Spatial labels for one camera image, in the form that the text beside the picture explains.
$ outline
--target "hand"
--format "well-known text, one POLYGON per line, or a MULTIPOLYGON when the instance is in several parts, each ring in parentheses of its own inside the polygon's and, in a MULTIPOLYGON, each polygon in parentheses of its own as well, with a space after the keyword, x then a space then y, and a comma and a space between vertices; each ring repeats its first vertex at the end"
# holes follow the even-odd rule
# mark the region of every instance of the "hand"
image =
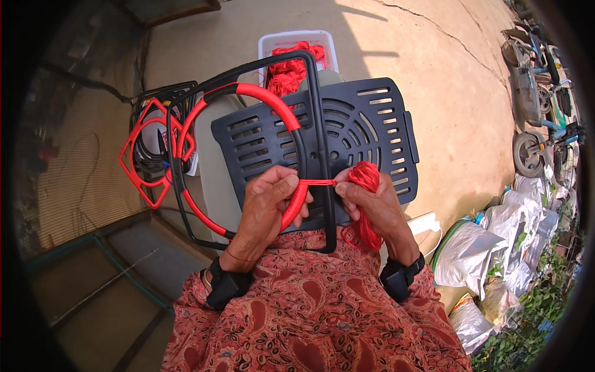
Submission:
POLYGON ((407 225, 390 176, 380 173, 380 185, 373 193, 347 182, 351 168, 335 177, 338 183, 335 192, 343 198, 343 209, 353 221, 359 220, 363 211, 372 229, 386 242, 389 257, 405 266, 412 265, 419 258, 419 247, 407 225))
MULTIPOLYGON (((221 254, 219 265, 224 271, 247 273, 281 232, 281 214, 298 186, 298 171, 275 165, 246 186, 246 198, 240 226, 229 247, 221 254)), ((314 201, 310 192, 293 220, 300 227, 309 215, 308 204, 314 201)))

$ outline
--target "woman's left hand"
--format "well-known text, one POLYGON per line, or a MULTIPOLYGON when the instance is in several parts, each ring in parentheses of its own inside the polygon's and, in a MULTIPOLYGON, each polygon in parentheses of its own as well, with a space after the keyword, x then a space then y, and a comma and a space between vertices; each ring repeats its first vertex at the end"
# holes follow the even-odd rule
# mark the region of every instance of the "woman's left hand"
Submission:
MULTIPOLYGON (((221 254, 219 265, 224 271, 247 273, 281 232, 281 214, 298 186, 298 172, 275 165, 246 186, 246 198, 240 226, 229 247, 221 254)), ((308 205, 314 201, 308 192, 302 208, 293 220, 299 227, 308 216, 308 205)))

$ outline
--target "scooter wheel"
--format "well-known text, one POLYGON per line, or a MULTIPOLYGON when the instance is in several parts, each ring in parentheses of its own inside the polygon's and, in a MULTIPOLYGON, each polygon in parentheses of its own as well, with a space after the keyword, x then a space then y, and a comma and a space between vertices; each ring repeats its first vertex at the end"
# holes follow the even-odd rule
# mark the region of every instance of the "scooter wheel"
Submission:
POLYGON ((522 176, 535 178, 543 174, 543 157, 532 154, 528 149, 539 144, 537 137, 531 133, 522 132, 512 140, 512 161, 516 172, 522 176))

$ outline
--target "concrete ground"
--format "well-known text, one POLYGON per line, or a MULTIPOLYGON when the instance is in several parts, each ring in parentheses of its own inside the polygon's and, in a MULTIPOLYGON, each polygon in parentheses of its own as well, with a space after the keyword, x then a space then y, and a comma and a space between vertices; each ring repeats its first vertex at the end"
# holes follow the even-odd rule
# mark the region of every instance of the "concrete ground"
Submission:
MULTIPOLYGON (((500 0, 232 0, 152 32, 146 88, 201 82, 253 61, 263 35, 326 30, 345 80, 386 76, 399 87, 420 158, 417 198, 405 213, 434 211, 446 231, 513 181, 515 123, 500 54, 500 30, 511 25, 500 0)), ((418 236, 422 252, 439 239, 426 235, 418 236)), ((466 289, 439 291, 450 311, 466 289)))

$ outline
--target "black wrist strap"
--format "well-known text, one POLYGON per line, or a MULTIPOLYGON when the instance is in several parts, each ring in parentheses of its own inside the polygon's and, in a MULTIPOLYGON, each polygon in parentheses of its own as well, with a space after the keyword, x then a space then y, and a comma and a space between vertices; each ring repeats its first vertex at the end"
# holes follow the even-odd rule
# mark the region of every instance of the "black wrist strap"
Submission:
POLYGON ((386 293, 396 302, 401 303, 409 298, 408 288, 413 283, 414 276, 424 266, 425 259, 421 252, 419 253, 419 258, 408 267, 389 258, 382 273, 380 273, 380 282, 384 286, 386 293))
POLYGON ((206 297, 206 303, 217 311, 222 311, 232 298, 245 295, 252 284, 252 273, 223 271, 219 266, 219 257, 211 264, 211 275, 212 290, 206 297))

